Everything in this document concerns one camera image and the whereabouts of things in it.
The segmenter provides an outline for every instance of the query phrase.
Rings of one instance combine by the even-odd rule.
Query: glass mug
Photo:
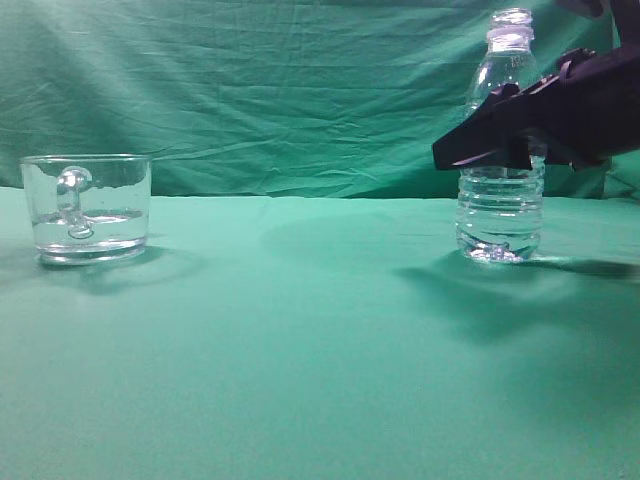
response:
[[[25,157],[21,169],[40,261],[83,265],[144,251],[149,157]]]

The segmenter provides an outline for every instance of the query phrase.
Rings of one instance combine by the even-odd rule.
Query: wrinkled fabric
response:
[[[162,195],[450,197],[431,143],[461,119],[499,0],[10,0],[0,185],[18,159],[151,153]],[[610,19],[543,0],[534,52],[607,51]],[[598,197],[606,169],[550,167]]]

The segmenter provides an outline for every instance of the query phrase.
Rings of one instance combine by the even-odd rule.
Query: green table surface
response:
[[[493,268],[452,200],[154,197],[78,268],[0,205],[2,480],[640,479],[637,205]]]

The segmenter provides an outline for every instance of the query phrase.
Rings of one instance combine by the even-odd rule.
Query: glass handle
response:
[[[58,176],[58,212],[67,224],[69,236],[78,240],[93,235],[91,222],[80,205],[80,193],[89,188],[91,180],[91,172],[82,167],[67,167]]]

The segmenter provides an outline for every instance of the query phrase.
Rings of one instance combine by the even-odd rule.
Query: water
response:
[[[544,159],[531,160],[533,170],[463,170],[456,236],[464,255],[487,262],[520,262],[536,250],[542,225]]]
[[[78,265],[144,251],[148,217],[142,210],[88,210],[84,220],[93,233],[78,238],[59,212],[38,216],[33,231],[40,259]]]

